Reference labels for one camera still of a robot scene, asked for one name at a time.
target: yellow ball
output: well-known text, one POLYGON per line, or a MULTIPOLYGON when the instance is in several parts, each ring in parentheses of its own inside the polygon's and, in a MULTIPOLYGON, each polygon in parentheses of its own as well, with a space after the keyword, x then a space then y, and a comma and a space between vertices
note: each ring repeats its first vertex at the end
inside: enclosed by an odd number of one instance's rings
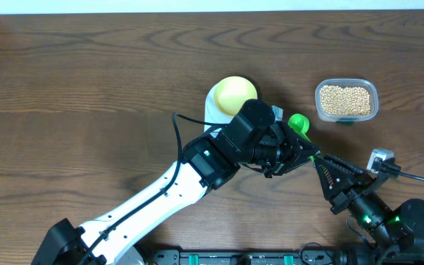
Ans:
POLYGON ((255 86, 243 77, 227 77, 220 81, 213 93, 216 106, 223 113, 234 116, 248 99, 257 99, 255 86))

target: white wall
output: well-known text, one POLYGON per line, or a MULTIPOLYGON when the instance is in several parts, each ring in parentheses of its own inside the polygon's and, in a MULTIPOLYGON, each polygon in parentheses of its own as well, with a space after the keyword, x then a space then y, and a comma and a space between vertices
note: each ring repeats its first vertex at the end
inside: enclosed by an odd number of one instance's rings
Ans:
POLYGON ((424 9, 424 0, 0 0, 0 14, 424 9))

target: green connector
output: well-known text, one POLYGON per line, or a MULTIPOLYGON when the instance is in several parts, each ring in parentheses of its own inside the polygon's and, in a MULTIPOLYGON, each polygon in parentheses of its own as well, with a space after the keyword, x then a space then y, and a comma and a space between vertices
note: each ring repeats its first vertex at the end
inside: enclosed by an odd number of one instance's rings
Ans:
POLYGON ((284 256, 284 265, 294 265, 294 256, 293 255, 285 255, 284 256))
POLYGON ((199 256, 196 254, 189 255, 189 265, 199 265, 199 256))

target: plastic container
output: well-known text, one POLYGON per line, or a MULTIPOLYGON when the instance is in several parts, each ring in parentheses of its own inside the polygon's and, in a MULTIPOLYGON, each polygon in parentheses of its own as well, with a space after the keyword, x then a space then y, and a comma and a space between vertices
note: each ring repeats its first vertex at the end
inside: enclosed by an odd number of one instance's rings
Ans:
POLYGON ((379 100, 377 97, 377 91, 375 86, 364 79, 352 79, 352 78, 338 78, 338 79, 327 79, 321 82, 315 90, 315 105, 317 106, 318 117, 323 121, 367 121, 374 118, 375 114, 379 111, 379 100), (322 108, 322 102, 320 101, 320 91, 324 85, 338 85, 342 88, 364 88, 369 92, 369 104, 371 107, 371 113, 363 116, 340 116, 333 115, 325 112, 322 108))

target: wooden table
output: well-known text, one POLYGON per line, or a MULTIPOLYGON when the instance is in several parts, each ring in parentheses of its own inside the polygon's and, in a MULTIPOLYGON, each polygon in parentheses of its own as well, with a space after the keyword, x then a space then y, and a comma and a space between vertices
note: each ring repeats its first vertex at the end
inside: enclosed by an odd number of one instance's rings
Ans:
MULTIPOLYGON (((0 264, 27 264, 62 218, 75 225, 116 207, 176 159, 173 111, 202 119, 206 93, 230 75, 310 118, 324 152, 366 166, 395 151, 424 176, 424 11, 0 15, 0 264), (317 84, 375 84, 371 121, 320 121, 317 84)), ((199 125, 180 122, 183 142, 199 125)), ((390 180, 395 209, 424 183, 390 180)), ((359 239, 334 216, 311 165, 265 179, 241 170, 151 232, 184 249, 289 250, 359 239)))

